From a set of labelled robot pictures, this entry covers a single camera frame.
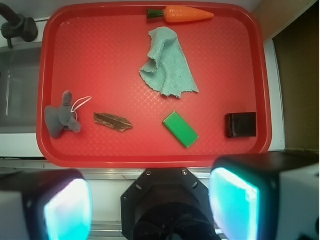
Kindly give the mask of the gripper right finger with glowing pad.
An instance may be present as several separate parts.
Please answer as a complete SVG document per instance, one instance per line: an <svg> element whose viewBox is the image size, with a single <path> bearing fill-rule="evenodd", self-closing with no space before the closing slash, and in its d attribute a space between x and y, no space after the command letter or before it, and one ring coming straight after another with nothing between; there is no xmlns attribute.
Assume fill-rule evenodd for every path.
<svg viewBox="0 0 320 240"><path fill-rule="evenodd" d="M273 151L219 157L209 177L213 218L229 240L317 240L320 156Z"/></svg>

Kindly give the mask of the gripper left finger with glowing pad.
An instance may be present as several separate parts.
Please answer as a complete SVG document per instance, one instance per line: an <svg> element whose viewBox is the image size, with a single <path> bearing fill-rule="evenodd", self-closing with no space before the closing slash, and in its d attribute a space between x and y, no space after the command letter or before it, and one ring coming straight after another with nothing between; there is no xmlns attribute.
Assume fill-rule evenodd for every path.
<svg viewBox="0 0 320 240"><path fill-rule="evenodd" d="M0 175L2 240L87 240L92 219L91 186L78 170Z"/></svg>

